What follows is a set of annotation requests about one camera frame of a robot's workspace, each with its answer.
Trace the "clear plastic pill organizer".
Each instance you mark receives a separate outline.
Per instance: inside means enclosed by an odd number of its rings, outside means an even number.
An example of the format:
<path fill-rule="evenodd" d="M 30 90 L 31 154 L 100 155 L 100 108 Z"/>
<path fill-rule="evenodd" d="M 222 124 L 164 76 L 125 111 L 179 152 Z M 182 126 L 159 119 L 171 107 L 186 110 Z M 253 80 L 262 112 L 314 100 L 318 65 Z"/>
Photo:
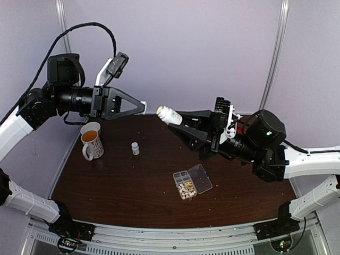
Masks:
<path fill-rule="evenodd" d="M 188 170 L 174 173 L 173 180 L 177 191 L 180 184 L 185 185 L 186 182 L 191 182 L 193 184 L 194 190 L 187 191 L 186 193 L 193 192 L 198 195 L 203 194 L 213 188 L 213 184 L 210 181 L 209 175 L 201 164 L 197 164 Z"/>

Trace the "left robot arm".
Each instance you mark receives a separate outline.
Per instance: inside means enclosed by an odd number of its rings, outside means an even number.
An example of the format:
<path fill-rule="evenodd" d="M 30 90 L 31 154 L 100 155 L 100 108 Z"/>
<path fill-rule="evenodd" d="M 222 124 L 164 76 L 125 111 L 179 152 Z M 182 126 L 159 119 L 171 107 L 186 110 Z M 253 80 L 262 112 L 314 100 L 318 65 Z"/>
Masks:
<path fill-rule="evenodd" d="M 1 124 L 1 159 L 49 118 L 77 112 L 88 118 L 111 121 L 143 114 L 147 103 L 124 91 L 109 87 L 123 73 L 129 57 L 119 53 L 104 64 L 93 88 L 85 87 L 85 74 L 79 54 L 58 54 L 47 60 L 47 82 L 42 88 L 30 89 Z M 1 172 L 1 205 L 10 206 L 55 225 L 65 236 L 77 228 L 67 206 L 37 196 L 17 186 Z"/>

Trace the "shorter small white bottle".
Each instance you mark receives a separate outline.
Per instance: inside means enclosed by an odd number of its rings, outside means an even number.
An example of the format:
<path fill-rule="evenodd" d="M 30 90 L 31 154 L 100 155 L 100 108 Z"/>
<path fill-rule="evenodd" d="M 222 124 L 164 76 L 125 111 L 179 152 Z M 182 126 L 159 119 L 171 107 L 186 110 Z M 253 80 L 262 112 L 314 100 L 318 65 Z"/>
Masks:
<path fill-rule="evenodd" d="M 167 125 L 180 125 L 183 120 L 182 116 L 178 112 L 166 106 L 159 106 L 156 114 Z"/>

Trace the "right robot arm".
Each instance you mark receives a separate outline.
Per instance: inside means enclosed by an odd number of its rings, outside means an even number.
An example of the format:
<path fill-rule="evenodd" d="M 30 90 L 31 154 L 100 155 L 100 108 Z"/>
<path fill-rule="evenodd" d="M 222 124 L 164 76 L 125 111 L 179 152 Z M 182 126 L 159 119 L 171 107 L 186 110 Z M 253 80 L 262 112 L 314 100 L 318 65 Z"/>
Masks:
<path fill-rule="evenodd" d="M 304 196 L 281 207 L 273 221 L 276 234 L 284 234 L 304 216 L 339 196 L 339 147 L 302 149 L 286 141 L 285 125 L 267 110 L 242 122 L 233 106 L 214 111 L 158 113 L 169 130 L 178 136 L 200 160 L 221 155 L 227 160 L 250 164 L 252 172 L 265 182 L 283 181 L 305 175 L 328 174 L 321 184 Z"/>

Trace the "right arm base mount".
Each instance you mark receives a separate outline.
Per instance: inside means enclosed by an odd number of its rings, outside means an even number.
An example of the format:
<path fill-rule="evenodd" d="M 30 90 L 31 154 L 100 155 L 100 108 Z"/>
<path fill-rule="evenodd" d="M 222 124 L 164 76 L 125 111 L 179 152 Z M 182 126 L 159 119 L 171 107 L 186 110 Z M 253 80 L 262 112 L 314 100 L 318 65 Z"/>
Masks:
<path fill-rule="evenodd" d="M 289 252 L 293 247 L 291 233 L 300 229 L 300 221 L 292 218 L 291 202 L 282 204 L 277 219 L 254 224 L 257 240 L 274 239 L 271 247 L 277 252 Z"/>

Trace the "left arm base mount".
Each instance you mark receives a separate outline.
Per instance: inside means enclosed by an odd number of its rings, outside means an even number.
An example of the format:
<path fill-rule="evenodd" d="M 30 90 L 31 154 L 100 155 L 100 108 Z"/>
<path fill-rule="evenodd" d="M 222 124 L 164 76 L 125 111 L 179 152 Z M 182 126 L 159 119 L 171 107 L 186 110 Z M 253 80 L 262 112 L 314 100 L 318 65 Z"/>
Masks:
<path fill-rule="evenodd" d="M 56 201 L 59 209 L 59 218 L 54 223 L 46 223 L 49 231 L 55 233 L 59 239 L 57 248 L 62 254 L 74 252 L 82 241 L 91 241 L 95 226 L 89 223 L 75 221 L 67 206 Z"/>

